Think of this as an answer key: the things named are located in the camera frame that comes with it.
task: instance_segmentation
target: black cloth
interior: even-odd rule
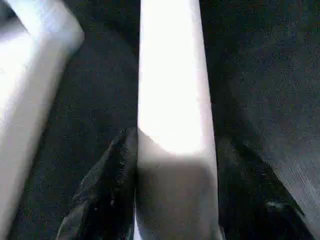
[[[216,144],[270,164],[320,234],[319,1],[200,3]]]
[[[129,44],[96,20],[90,1],[67,4],[85,40],[61,78],[8,237],[13,240],[55,239],[82,178],[121,130],[137,125],[138,41]]]
[[[132,240],[137,129],[125,129],[83,178],[56,240]]]

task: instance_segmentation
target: white tube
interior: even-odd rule
[[[141,0],[137,221],[143,239],[219,239],[198,0]]]

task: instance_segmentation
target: white plastic part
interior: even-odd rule
[[[72,50],[83,42],[84,33],[61,0],[5,0],[36,41],[60,40]]]
[[[141,0],[137,225],[143,239],[220,239],[198,0]]]
[[[23,2],[34,1],[9,0],[16,13]],[[0,239],[6,239],[12,223],[60,74],[84,37],[69,17],[57,32],[35,34],[32,24],[24,24],[25,29],[19,21],[0,32]],[[68,30],[72,38],[65,41],[61,33]]]

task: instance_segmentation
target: dark fabric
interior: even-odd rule
[[[270,164],[320,234],[319,1],[200,2],[216,143]]]
[[[60,81],[9,235],[13,240],[55,239],[81,179],[119,131],[137,125],[138,42],[132,46],[114,27],[95,21],[84,1],[67,3],[85,41]]]
[[[134,234],[137,129],[126,129],[83,178],[56,240],[130,240]]]
[[[235,139],[216,145],[219,224],[226,240],[314,240],[272,168]]]

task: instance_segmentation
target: black object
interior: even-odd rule
[[[137,131],[126,129],[82,180],[56,239],[133,239],[136,168]]]

